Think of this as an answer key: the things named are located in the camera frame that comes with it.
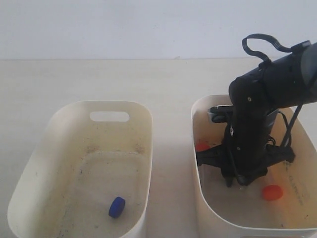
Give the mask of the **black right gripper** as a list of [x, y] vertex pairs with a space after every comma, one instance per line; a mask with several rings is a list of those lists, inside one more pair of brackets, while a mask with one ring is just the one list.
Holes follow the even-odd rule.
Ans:
[[267, 144], [255, 157], [230, 150], [224, 144], [196, 152], [197, 165], [219, 168], [228, 188], [233, 186], [235, 177], [241, 186], [249, 186], [256, 178], [265, 176], [268, 167], [283, 161], [292, 163], [294, 160], [295, 153], [291, 147], [271, 144]]

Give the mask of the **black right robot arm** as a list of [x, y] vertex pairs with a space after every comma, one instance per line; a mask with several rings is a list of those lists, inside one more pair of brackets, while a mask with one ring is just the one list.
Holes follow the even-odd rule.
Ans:
[[280, 110], [317, 100], [317, 46], [303, 42], [289, 55], [263, 61], [257, 68], [237, 77], [229, 85], [230, 105], [208, 110], [209, 120], [225, 123], [220, 145], [197, 152], [198, 166], [220, 168], [226, 186], [234, 181], [248, 186], [280, 162], [292, 163], [291, 130], [294, 120], [286, 121], [280, 145], [271, 137]]

